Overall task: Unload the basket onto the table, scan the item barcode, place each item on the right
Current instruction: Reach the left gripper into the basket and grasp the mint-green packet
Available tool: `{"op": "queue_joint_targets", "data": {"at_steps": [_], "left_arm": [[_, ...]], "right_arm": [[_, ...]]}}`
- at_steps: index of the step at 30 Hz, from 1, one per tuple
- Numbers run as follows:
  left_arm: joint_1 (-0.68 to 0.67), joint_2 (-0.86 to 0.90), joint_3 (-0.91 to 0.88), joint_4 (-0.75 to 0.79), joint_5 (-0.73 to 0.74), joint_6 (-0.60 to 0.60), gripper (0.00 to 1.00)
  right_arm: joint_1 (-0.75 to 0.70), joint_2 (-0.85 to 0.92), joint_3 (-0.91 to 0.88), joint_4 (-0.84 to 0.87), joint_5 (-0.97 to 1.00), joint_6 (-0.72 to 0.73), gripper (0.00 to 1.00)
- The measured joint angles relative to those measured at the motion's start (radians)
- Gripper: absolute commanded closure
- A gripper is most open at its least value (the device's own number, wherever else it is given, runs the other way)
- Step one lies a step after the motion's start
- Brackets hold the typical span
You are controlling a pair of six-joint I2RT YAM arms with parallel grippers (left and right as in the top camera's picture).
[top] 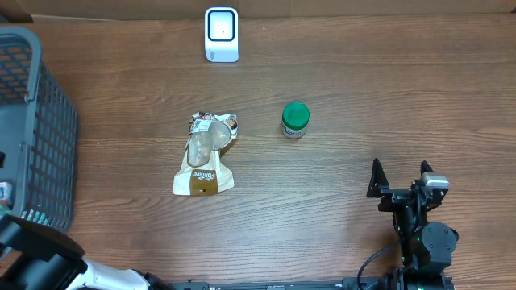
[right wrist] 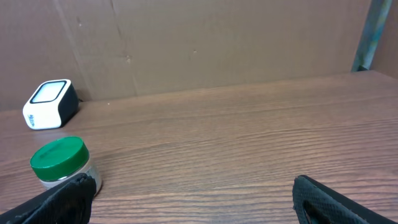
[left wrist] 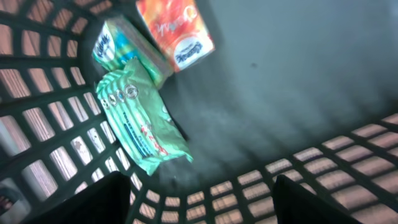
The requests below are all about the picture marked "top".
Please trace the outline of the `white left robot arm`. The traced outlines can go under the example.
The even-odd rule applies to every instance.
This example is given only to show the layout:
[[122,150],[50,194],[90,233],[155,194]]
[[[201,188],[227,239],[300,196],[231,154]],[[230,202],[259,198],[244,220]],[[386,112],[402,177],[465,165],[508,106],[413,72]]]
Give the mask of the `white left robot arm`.
[[157,277],[119,270],[85,257],[66,234],[20,217],[1,218],[1,244],[20,256],[1,275],[2,289],[170,289]]

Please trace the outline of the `brown white snack bag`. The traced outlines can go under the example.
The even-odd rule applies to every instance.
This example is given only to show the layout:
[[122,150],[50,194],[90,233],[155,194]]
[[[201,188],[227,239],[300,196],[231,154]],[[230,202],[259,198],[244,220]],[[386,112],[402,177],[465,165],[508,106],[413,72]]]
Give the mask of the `brown white snack bag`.
[[189,120],[189,137],[181,168],[173,178],[177,196],[212,196],[235,186],[232,171],[221,161],[238,134],[237,116],[197,112]]

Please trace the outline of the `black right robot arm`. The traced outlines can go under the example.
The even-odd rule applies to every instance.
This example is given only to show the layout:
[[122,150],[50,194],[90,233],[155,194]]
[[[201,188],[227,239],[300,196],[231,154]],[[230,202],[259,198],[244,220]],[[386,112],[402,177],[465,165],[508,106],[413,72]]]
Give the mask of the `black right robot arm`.
[[[452,253],[459,241],[456,230],[442,222],[429,222],[427,214],[442,205],[449,190],[446,176],[433,171],[425,160],[420,178],[408,188],[392,188],[379,159],[372,163],[366,197],[380,200],[380,212],[391,213],[398,240],[369,257],[360,267],[356,282],[359,289],[428,290],[453,289],[444,270],[452,265]],[[394,267],[374,283],[364,282],[364,269],[377,257],[399,247],[402,265]]]

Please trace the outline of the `orange tissue pack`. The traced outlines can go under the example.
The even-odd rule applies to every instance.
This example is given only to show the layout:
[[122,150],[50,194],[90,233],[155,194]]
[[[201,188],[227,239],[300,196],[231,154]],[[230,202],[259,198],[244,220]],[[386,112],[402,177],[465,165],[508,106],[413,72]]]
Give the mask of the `orange tissue pack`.
[[2,202],[9,202],[11,200],[11,195],[13,192],[13,186],[9,182],[1,182],[0,183],[0,200]]

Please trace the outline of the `green lid jar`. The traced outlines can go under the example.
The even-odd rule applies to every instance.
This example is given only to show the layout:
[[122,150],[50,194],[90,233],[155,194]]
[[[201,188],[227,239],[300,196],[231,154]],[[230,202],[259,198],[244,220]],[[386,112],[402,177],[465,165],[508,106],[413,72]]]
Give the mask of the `green lid jar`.
[[299,101],[289,103],[282,112],[283,134],[291,139],[301,138],[310,121],[310,110]]

